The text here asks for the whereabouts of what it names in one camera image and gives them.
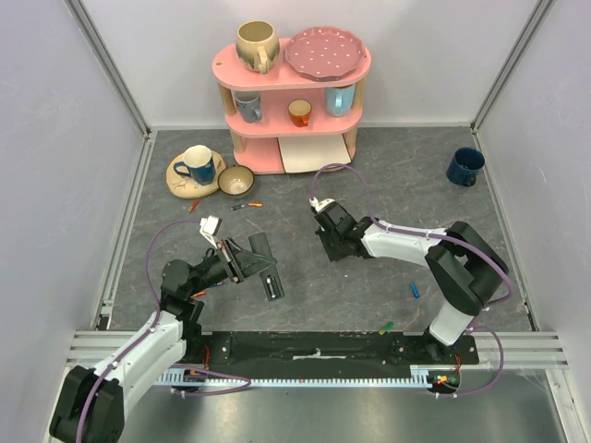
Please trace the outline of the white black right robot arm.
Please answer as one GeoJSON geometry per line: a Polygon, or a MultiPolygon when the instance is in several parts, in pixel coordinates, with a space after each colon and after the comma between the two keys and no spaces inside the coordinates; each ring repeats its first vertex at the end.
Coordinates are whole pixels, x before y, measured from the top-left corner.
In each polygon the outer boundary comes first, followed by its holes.
{"type": "Polygon", "coordinates": [[[514,290],[505,262],[465,222],[448,229],[409,228],[370,217],[356,221],[331,198],[312,198],[309,203],[329,260],[392,258],[431,271],[444,297],[422,342],[424,355],[433,363],[455,354],[458,339],[503,283],[514,290]]]}

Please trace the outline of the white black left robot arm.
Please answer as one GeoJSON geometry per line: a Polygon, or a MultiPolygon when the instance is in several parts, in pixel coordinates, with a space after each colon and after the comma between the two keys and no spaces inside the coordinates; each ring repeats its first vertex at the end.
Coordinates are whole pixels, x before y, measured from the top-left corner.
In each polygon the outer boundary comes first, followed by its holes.
{"type": "Polygon", "coordinates": [[[231,238],[218,241],[197,265],[168,262],[157,306],[147,322],[121,348],[98,364],[76,365],[67,373],[49,434],[62,442],[116,442],[129,412],[172,365],[195,362],[204,348],[198,292],[229,280],[277,275],[265,233],[248,238],[244,249],[231,238]]]}

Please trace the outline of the black remote control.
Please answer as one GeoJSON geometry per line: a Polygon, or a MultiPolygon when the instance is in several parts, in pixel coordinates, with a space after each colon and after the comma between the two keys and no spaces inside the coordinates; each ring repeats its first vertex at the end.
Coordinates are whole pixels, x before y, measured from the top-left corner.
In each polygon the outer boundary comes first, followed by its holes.
{"type": "Polygon", "coordinates": [[[248,238],[251,251],[257,257],[263,270],[259,276],[269,301],[278,301],[284,297],[283,286],[277,270],[277,260],[271,252],[271,247],[265,233],[256,233],[248,238]]]}

